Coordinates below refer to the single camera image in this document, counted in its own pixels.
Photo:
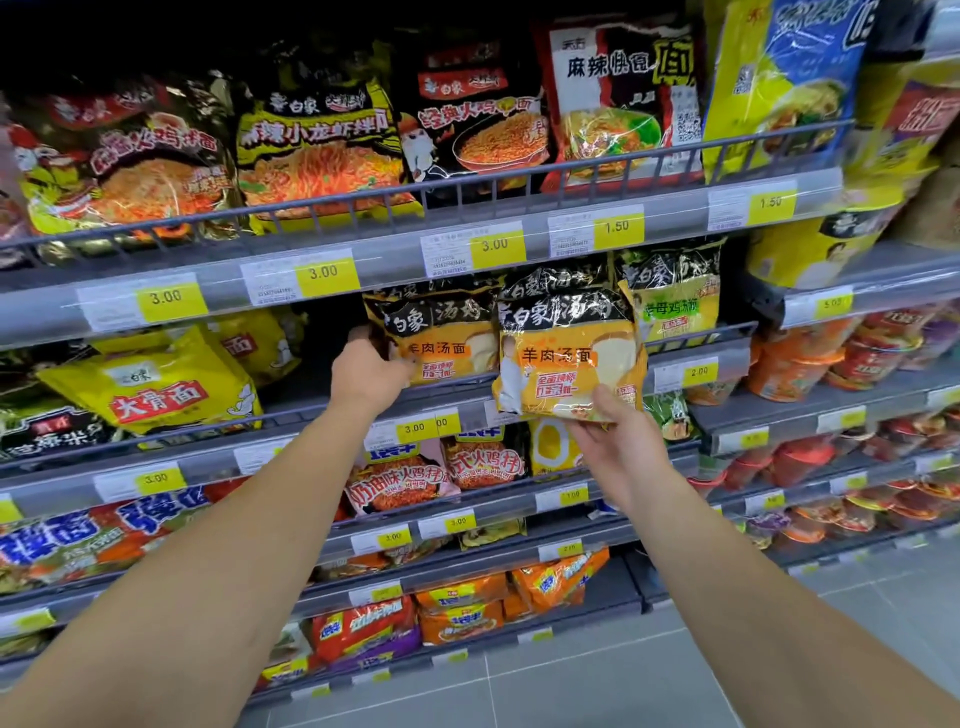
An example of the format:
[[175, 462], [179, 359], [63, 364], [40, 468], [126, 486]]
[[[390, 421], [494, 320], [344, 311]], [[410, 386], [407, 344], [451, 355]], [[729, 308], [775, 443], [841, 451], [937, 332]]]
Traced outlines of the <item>person's left hand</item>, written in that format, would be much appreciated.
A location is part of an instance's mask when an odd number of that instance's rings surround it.
[[384, 375], [383, 358], [367, 324], [352, 328], [331, 370], [329, 408], [370, 425], [391, 407], [403, 389], [393, 389]]

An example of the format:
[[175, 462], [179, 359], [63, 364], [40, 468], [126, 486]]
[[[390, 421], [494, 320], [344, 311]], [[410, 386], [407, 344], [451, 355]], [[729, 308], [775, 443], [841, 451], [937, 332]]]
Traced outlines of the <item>person's right hand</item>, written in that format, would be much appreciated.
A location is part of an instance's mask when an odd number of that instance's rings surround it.
[[633, 424], [573, 421], [568, 428], [604, 499], [639, 522], [687, 484], [673, 467], [653, 418], [636, 411]]

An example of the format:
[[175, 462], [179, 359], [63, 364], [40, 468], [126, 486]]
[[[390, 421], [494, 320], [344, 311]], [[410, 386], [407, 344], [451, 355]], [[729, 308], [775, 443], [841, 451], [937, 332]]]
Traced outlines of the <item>orange black noodle packet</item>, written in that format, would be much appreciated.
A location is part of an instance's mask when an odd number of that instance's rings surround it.
[[472, 274], [374, 289], [362, 298], [389, 358], [414, 359], [412, 384], [423, 385], [494, 370], [499, 290], [499, 278]]
[[607, 255], [505, 275], [496, 323], [499, 412], [608, 423], [594, 403], [598, 386], [631, 407], [642, 404], [647, 353]]

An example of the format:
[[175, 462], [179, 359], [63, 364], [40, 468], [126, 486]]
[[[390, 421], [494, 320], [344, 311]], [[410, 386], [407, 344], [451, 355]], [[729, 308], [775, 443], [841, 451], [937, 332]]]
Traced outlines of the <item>person's right forearm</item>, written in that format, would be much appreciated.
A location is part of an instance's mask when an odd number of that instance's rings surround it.
[[619, 495], [747, 728], [960, 728], [960, 701], [789, 576], [672, 467]]

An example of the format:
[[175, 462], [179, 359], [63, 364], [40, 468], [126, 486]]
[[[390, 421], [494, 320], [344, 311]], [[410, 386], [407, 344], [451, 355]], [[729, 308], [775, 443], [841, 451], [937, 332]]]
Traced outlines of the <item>yellow white noodle packet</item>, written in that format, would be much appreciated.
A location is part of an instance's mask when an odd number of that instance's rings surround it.
[[531, 473], [534, 477], [573, 471], [583, 466], [581, 449], [560, 418], [529, 421]]

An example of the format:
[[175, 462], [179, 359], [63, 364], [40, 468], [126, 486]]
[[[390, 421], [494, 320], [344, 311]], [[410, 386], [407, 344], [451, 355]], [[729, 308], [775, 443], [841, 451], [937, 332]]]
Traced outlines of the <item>pink orange noodle packet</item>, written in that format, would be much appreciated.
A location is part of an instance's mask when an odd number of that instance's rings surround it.
[[459, 496], [439, 439], [364, 449], [354, 461], [344, 497], [361, 517]]

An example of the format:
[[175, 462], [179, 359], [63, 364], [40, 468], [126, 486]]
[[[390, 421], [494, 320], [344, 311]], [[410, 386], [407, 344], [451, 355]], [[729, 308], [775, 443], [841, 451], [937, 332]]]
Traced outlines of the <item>small yellow noodle packet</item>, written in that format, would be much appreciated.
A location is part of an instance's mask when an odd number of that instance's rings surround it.
[[257, 388], [278, 383], [302, 362], [307, 317], [287, 305], [225, 314], [204, 323]]

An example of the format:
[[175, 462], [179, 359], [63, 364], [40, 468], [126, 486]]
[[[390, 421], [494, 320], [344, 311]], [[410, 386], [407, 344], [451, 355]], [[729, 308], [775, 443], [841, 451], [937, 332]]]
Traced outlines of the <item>black yellow noodle packet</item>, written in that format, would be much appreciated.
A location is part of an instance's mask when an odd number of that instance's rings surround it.
[[258, 235], [424, 215], [392, 104], [377, 79], [301, 81], [238, 106], [237, 185]]

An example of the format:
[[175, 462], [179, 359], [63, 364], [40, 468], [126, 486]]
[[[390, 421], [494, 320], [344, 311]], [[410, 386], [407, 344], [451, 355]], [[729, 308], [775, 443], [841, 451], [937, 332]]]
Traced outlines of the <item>large yellow noodle packet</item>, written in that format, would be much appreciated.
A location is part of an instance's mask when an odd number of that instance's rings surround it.
[[96, 354], [40, 370], [70, 403], [137, 437], [226, 425], [263, 413], [253, 378], [205, 328], [164, 347]]

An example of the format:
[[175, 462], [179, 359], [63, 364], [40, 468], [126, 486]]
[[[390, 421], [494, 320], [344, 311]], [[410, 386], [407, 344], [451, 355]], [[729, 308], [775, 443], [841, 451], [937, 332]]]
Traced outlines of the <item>yellow cup noodle tub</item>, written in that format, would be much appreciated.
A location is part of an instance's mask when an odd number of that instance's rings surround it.
[[832, 213], [762, 228], [750, 241], [746, 271], [778, 288], [827, 287], [875, 245], [904, 201], [896, 180], [850, 180]]

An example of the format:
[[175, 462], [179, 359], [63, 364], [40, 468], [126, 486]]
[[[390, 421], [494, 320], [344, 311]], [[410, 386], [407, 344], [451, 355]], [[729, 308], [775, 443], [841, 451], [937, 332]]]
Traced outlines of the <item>grey cup noodle shelf rack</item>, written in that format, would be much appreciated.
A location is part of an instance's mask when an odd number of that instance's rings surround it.
[[[861, 271], [849, 276], [856, 310], [880, 310], [886, 304], [931, 303], [960, 294], [960, 252], [924, 249], [892, 242], [867, 253]], [[921, 407], [945, 403], [960, 396], [960, 360], [942, 358], [925, 371], [898, 371], [869, 391], [847, 392], [816, 384], [798, 402], [774, 402], [751, 393], [734, 393], [720, 405], [690, 405], [699, 431], [692, 445], [702, 455], [730, 459], [733, 445], [759, 436], [766, 447], [827, 434], [840, 427], [846, 415], [864, 415], [869, 425], [896, 416], [916, 414]], [[852, 452], [835, 464], [815, 468], [789, 487], [758, 483], [743, 490], [715, 488], [710, 505], [730, 521], [742, 525], [749, 517], [809, 505], [839, 496], [841, 486], [863, 481], [863, 488], [893, 480], [920, 479], [960, 469], [960, 444], [943, 450], [922, 449], [884, 462]], [[916, 521], [898, 529], [884, 524], [871, 532], [845, 539], [824, 538], [818, 543], [776, 542], [766, 554], [792, 577], [804, 577], [830, 568], [856, 564], [891, 550], [919, 548], [960, 535], [960, 514]]]

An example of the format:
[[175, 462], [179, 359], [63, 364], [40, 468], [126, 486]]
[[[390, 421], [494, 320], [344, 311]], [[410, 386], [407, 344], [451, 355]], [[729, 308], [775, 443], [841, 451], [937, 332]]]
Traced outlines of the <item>red white noodle packet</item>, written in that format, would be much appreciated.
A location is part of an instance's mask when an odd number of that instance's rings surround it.
[[698, 43], [676, 13], [585, 16], [534, 28], [557, 163], [542, 191], [700, 180]]

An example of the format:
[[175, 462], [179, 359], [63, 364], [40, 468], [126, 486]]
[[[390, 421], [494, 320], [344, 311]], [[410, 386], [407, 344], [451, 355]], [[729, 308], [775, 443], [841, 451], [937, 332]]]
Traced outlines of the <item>red black chicken noodle packet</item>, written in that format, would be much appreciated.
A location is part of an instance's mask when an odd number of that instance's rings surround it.
[[216, 75], [7, 90], [32, 229], [54, 236], [239, 208], [226, 91]]

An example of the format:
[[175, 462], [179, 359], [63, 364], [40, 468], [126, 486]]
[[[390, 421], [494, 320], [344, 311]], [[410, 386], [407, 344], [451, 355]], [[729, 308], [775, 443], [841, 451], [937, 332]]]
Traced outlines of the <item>black white noodle packet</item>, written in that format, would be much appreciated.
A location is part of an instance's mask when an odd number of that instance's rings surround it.
[[99, 415], [54, 399], [0, 408], [0, 463], [73, 453], [123, 437]]

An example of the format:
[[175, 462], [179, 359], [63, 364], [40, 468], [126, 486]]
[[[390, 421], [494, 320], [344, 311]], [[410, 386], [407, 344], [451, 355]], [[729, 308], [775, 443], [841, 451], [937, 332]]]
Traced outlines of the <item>beige paper tub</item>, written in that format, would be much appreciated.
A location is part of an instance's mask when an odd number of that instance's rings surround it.
[[943, 166], [921, 185], [895, 222], [892, 237], [921, 248], [960, 252], [960, 164]]

